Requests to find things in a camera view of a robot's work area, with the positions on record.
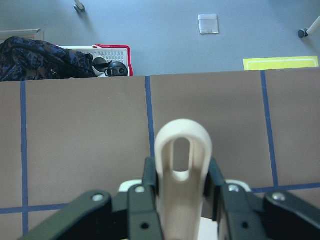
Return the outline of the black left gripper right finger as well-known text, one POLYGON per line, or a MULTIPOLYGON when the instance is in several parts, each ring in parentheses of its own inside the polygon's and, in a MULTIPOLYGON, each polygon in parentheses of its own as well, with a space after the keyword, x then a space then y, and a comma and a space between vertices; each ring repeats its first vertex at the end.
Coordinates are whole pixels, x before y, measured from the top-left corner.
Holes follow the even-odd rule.
POLYGON ((220 240, 318 240, 320 210, 284 190, 256 196, 244 182, 226 180, 211 158, 204 196, 220 240))

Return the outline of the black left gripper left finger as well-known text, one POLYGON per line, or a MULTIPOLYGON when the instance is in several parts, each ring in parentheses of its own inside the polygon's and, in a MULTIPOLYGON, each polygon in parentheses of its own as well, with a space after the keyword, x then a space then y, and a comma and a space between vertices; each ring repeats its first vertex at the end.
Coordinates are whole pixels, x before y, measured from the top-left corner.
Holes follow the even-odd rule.
POLYGON ((94 189, 24 235, 24 240, 161 240, 156 208, 157 173, 153 157, 145 159, 141 183, 116 196, 94 189))

